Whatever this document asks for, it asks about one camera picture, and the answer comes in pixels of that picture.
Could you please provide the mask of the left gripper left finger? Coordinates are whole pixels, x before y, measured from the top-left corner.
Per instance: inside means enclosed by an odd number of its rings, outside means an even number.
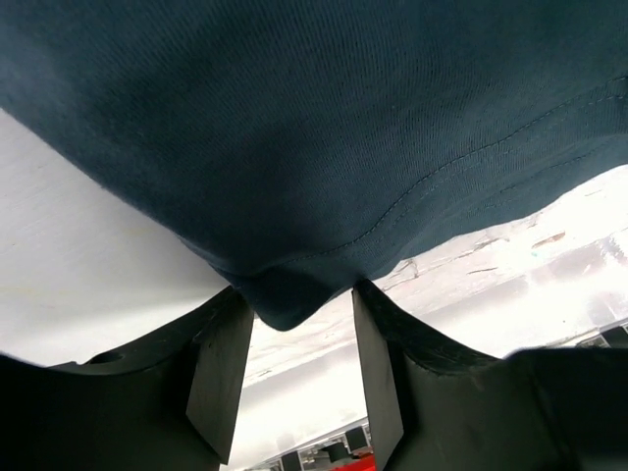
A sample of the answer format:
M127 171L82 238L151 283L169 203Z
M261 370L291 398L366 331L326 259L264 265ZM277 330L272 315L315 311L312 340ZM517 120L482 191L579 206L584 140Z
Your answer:
M217 470L228 463L253 312L232 288L83 364L52 367L72 402L71 470Z

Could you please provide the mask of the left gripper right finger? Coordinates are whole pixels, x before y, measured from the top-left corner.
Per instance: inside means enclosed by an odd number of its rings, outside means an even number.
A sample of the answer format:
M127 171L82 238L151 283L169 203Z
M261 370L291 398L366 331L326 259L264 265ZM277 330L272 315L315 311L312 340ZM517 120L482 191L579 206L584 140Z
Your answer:
M520 367L447 337L369 281L352 298L378 469L539 469L540 419Z

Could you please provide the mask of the blue-grey t shirt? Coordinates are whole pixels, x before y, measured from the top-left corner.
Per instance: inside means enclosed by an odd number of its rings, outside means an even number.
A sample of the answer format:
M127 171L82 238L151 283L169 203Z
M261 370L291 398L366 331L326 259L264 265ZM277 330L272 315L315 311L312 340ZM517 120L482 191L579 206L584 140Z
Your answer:
M1 105L286 331L627 161L623 1L5 1Z

